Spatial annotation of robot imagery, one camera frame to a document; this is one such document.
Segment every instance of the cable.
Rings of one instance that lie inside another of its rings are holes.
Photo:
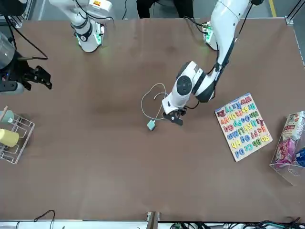
[[[145,113],[145,111],[143,110],[143,105],[142,105],[142,104],[143,104],[143,99],[144,99],[144,97],[147,96],[148,93],[151,92],[151,90],[152,90],[155,86],[157,86],[157,85],[162,85],[162,86],[163,86],[163,88],[164,88],[164,98],[167,96],[167,93],[166,93],[166,89],[165,89],[164,84],[163,84],[163,83],[156,83],[154,86],[151,87],[151,89],[150,89],[145,95],[143,95],[143,97],[142,97],[142,99],[141,99],[141,109],[142,109],[143,114],[144,114],[146,117],[148,117],[148,118],[150,118],[150,119],[152,119],[152,120],[163,120],[164,118],[158,118],[159,113],[160,113],[160,111],[161,111],[161,109],[162,109],[162,104],[161,104],[160,109],[159,109],[159,111],[158,111],[158,114],[157,114],[157,116],[156,116],[155,118],[152,118],[152,117],[148,116],[148,115]],[[163,94],[163,92],[162,92],[162,93],[158,93],[153,99],[155,100],[156,97],[157,97],[158,95],[160,95],[160,94]]]
[[[85,10],[83,9],[83,7],[81,7],[81,5],[78,3],[77,0],[75,0],[75,2],[76,2],[76,4],[79,6],[79,8],[81,8],[81,10],[84,11],[84,12],[85,12],[87,15],[89,15],[90,17],[95,18],[95,19],[102,19],[102,20],[103,20],[103,19],[108,19],[108,18],[110,18],[110,19],[114,22],[113,17],[104,17],[104,18],[100,18],[100,17],[95,17],[95,16],[89,14],[87,11],[85,11]]]
[[[19,224],[20,224],[20,221],[18,221],[18,223],[16,224],[15,229],[17,229],[17,228],[18,228]]]
[[[125,6],[125,13],[124,13],[124,15],[123,15],[123,17],[122,17],[122,20],[125,18],[126,13],[127,13],[126,3],[127,3],[127,0],[125,0],[125,3],[124,3],[124,6]]]
[[[53,218],[50,224],[50,229],[52,228],[52,224],[54,223],[54,219],[55,219],[55,210],[48,210],[45,213],[43,213],[41,216],[38,216],[37,218],[34,219],[34,223],[36,223],[40,218],[46,216],[47,214],[49,214],[50,212],[53,212]]]
[[[9,20],[8,16],[4,16],[4,18],[5,18],[5,21],[6,21],[7,25],[9,26],[10,34],[11,34],[11,37],[13,39],[15,49],[17,50],[16,40],[15,40],[15,36],[14,36],[13,30],[11,29],[10,20]]]
[[[196,106],[194,106],[194,107],[189,107],[189,106],[186,106],[186,105],[185,105],[184,107],[193,110],[193,109],[195,109],[198,105],[199,105],[199,101],[198,101],[198,103],[196,104]]]
[[[247,20],[248,14],[250,13],[250,10],[251,10],[252,6],[253,6],[253,4],[251,4],[250,8],[248,9],[248,12],[247,12],[247,14],[246,14],[246,17],[244,18],[244,21],[243,21],[242,27],[240,28],[240,31],[239,31],[239,33],[238,33],[238,35],[237,35],[237,38],[239,37],[240,33],[241,33],[241,32],[242,32],[242,30],[243,30],[244,23],[245,23],[245,22],[246,22],[246,20]]]
[[[48,56],[43,52],[41,51],[35,44],[33,44],[28,38],[26,38],[19,30],[17,30],[15,28],[15,26],[11,23],[11,21],[8,21],[8,26],[10,27],[13,27],[13,29],[21,36],[23,37],[23,39],[25,39],[29,44],[31,44],[35,49],[37,49],[42,55],[44,55],[44,57],[36,57],[36,56],[32,56],[32,57],[22,57],[22,58],[19,58],[19,60],[47,60],[48,59]]]
[[[290,223],[276,223],[272,221],[261,221],[258,223],[246,223],[243,226],[243,229],[247,227],[252,227],[254,229],[266,229],[267,226],[274,226],[278,228],[283,228],[283,229],[301,229],[302,227],[305,227],[304,223],[299,223],[298,221],[300,220],[300,217],[293,219]]]
[[[184,19],[190,20],[190,21],[196,26],[197,30],[198,30],[200,33],[206,34],[206,32],[203,32],[203,31],[199,28],[199,26],[203,27],[203,24],[207,23],[207,21],[204,22],[204,23],[202,23],[202,24],[200,24],[200,23],[198,23],[198,22],[195,21],[195,18],[190,18],[190,17],[183,17],[183,18],[184,18]]]

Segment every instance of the clear plastic container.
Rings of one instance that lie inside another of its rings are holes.
[[[293,156],[305,147],[305,127],[299,132],[300,136],[295,139],[295,149]],[[278,163],[278,148],[286,140],[286,137],[281,134],[280,140],[276,146],[274,156],[270,163],[270,166],[280,174],[285,180],[287,180],[293,186],[304,185],[305,184],[305,167],[298,164],[295,158],[292,158],[292,163]]]
[[[0,32],[0,69],[5,68],[13,59],[15,48],[7,37]]]

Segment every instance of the yellow object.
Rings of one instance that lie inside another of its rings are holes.
[[[0,129],[0,143],[14,147],[19,140],[19,134],[10,130]]]
[[[272,17],[276,18],[275,5],[273,3],[273,0],[269,0],[269,5],[270,5]]]

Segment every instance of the dish rack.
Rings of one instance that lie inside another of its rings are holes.
[[[5,115],[7,107],[3,110],[3,116]],[[12,164],[17,164],[29,138],[33,132],[35,124],[30,120],[19,116],[14,113],[14,118],[10,118],[8,122],[1,123],[2,128],[16,132],[19,134],[19,140],[14,147],[8,147],[0,143],[0,159],[6,160]]]

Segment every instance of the metal frame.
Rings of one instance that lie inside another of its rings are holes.
[[[299,10],[303,7],[304,4],[305,4],[305,0],[299,0],[299,2],[290,11],[290,13],[287,16],[285,16],[287,25],[293,25],[294,24],[293,18],[299,12]]]

